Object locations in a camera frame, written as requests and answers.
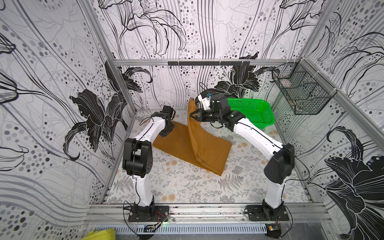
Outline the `brown long pants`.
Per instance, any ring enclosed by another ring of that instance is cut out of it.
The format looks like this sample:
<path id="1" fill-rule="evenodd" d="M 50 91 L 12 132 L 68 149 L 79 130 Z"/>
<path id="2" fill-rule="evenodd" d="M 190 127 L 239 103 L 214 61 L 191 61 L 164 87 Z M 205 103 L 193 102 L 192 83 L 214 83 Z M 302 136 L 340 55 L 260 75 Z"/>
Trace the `brown long pants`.
<path id="1" fill-rule="evenodd" d="M 187 125 L 172 121 L 174 129 L 166 137 L 158 136 L 153 147 L 221 176 L 232 143 L 211 135 L 189 116 L 187 121 Z"/>

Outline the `green plastic basket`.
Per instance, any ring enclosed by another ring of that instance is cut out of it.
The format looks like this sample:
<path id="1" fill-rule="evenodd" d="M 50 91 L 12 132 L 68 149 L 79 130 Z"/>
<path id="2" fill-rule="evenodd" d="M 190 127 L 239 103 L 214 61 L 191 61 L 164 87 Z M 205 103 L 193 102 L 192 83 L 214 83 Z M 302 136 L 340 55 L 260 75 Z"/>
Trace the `green plastic basket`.
<path id="1" fill-rule="evenodd" d="M 232 111 L 239 111 L 259 129 L 265 129 L 275 123 L 275 116 L 271 105 L 260 99 L 228 98 Z"/>

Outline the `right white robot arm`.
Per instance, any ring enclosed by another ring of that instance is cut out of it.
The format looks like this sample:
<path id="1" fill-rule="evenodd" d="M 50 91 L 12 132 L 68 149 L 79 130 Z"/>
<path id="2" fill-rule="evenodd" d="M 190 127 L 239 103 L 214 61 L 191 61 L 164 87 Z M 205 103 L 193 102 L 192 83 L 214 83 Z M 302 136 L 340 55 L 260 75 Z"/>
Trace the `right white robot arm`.
<path id="1" fill-rule="evenodd" d="M 269 161 L 264 168 L 268 180 L 266 196 L 261 205 L 246 207 L 250 220 L 254 221 L 260 214 L 265 220 L 287 221 L 289 216 L 283 193 L 295 167 L 295 148 L 269 137 L 242 112 L 231 109 L 225 95 L 202 93 L 197 99 L 202 107 L 190 113 L 191 118 L 198 122 L 219 122 L 222 127 L 245 138 Z"/>

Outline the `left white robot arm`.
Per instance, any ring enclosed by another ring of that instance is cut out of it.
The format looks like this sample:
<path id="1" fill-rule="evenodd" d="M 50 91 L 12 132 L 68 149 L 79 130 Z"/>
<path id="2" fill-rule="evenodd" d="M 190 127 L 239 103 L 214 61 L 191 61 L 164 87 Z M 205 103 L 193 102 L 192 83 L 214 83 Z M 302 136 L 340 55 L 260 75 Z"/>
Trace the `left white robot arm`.
<path id="1" fill-rule="evenodd" d="M 166 137 L 175 127 L 172 120 L 176 111 L 164 106 L 146 120 L 147 126 L 134 138 L 124 143 L 122 168 L 133 180 L 136 199 L 131 207 L 133 214 L 155 215 L 155 200 L 150 188 L 149 173 L 153 167 L 152 143 L 158 136 Z"/>

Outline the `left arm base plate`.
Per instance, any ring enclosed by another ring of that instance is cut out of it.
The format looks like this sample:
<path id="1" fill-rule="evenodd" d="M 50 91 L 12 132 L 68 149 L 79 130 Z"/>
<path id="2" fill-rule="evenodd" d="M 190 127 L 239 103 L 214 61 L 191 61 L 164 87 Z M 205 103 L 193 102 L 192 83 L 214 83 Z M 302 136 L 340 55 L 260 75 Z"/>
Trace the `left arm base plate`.
<path id="1" fill-rule="evenodd" d="M 135 206 L 130 210 L 128 215 L 129 222 L 153 222 L 160 223 L 168 217 L 170 206 Z"/>

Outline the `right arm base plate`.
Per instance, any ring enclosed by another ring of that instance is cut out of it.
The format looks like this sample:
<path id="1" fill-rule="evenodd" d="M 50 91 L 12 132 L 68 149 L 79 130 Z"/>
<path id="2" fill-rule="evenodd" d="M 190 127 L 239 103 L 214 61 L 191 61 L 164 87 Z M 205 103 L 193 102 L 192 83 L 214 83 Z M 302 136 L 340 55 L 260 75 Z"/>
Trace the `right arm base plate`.
<path id="1" fill-rule="evenodd" d="M 281 204 L 276 209 L 271 208 L 269 205 L 248 205 L 244 212 L 252 222 L 284 222 L 290 220 L 284 204 Z"/>

